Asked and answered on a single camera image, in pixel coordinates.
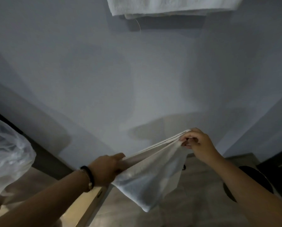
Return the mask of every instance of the forearm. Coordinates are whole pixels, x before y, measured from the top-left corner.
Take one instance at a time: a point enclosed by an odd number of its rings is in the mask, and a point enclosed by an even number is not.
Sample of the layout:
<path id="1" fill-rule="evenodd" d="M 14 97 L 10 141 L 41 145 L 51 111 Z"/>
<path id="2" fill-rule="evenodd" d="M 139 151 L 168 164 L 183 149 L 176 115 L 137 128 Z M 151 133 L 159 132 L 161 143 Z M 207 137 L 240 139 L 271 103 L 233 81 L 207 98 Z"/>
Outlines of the forearm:
<path id="1" fill-rule="evenodd" d="M 221 176 L 253 225 L 282 226 L 282 200 L 223 157 L 210 166 Z"/>
<path id="2" fill-rule="evenodd" d="M 0 217 L 0 227 L 50 226 L 88 188 L 84 172 L 75 171 Z"/>

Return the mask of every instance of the fabric cloth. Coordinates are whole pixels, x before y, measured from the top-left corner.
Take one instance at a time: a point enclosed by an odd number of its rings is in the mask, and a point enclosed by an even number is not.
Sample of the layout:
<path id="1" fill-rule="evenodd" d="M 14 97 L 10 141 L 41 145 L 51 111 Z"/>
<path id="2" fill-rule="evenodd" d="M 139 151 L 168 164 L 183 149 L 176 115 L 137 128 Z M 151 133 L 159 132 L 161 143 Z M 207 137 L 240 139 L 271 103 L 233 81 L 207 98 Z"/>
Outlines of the fabric cloth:
<path id="1" fill-rule="evenodd" d="M 152 145 L 123 161 L 130 167 L 112 182 L 145 212 L 156 206 L 166 194 L 177 188 L 188 149 L 179 138 L 186 130 Z"/>
<path id="2" fill-rule="evenodd" d="M 113 16 L 207 15 L 236 10 L 242 0 L 107 0 Z"/>

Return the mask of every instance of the hand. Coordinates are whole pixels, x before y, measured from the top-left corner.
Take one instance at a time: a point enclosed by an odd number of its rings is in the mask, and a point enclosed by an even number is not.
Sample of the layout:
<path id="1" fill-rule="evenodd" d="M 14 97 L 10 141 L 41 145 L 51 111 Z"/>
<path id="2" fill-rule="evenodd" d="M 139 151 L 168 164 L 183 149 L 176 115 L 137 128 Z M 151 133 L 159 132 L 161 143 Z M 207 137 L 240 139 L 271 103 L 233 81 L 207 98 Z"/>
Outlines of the hand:
<path id="1" fill-rule="evenodd" d="M 184 141 L 182 146 L 192 149 L 195 156 L 202 162 L 211 165 L 214 161 L 223 158 L 214 147 L 211 139 L 200 129 L 192 128 L 180 137 Z"/>
<path id="2" fill-rule="evenodd" d="M 94 176 L 95 186 L 107 186 L 118 174 L 126 170 L 126 165 L 120 161 L 124 157 L 123 153 L 119 153 L 100 156 L 93 161 L 88 168 Z"/>

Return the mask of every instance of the white towel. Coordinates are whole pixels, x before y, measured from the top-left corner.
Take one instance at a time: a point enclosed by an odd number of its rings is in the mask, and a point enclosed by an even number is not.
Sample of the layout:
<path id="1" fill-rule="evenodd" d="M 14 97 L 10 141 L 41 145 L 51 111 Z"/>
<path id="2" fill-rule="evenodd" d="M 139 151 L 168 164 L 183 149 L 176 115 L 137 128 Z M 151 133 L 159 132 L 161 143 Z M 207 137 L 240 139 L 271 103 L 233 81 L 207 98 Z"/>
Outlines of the white towel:
<path id="1" fill-rule="evenodd" d="M 179 141 L 187 131 L 123 158 L 131 167 L 117 175 L 112 184 L 148 212 L 177 188 L 190 153 L 190 150 L 181 147 L 182 142 Z"/>
<path id="2" fill-rule="evenodd" d="M 112 15 L 128 19 L 145 15 L 206 15 L 215 11 L 236 10 L 242 0 L 107 0 Z"/>

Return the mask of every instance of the black bracelet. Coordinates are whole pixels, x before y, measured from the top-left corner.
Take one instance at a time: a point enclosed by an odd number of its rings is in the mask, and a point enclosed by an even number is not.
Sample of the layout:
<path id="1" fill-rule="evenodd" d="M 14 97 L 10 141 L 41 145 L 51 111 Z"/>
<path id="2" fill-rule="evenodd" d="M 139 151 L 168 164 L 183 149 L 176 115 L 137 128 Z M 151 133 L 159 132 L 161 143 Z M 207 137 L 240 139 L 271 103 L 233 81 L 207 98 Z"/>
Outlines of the black bracelet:
<path id="1" fill-rule="evenodd" d="M 94 176 L 92 174 L 92 172 L 90 171 L 90 168 L 88 168 L 87 166 L 82 166 L 80 167 L 81 170 L 85 170 L 85 172 L 87 173 L 89 179 L 90 179 L 90 188 L 89 190 L 92 190 L 94 188 L 95 185 L 95 181 L 94 181 Z"/>

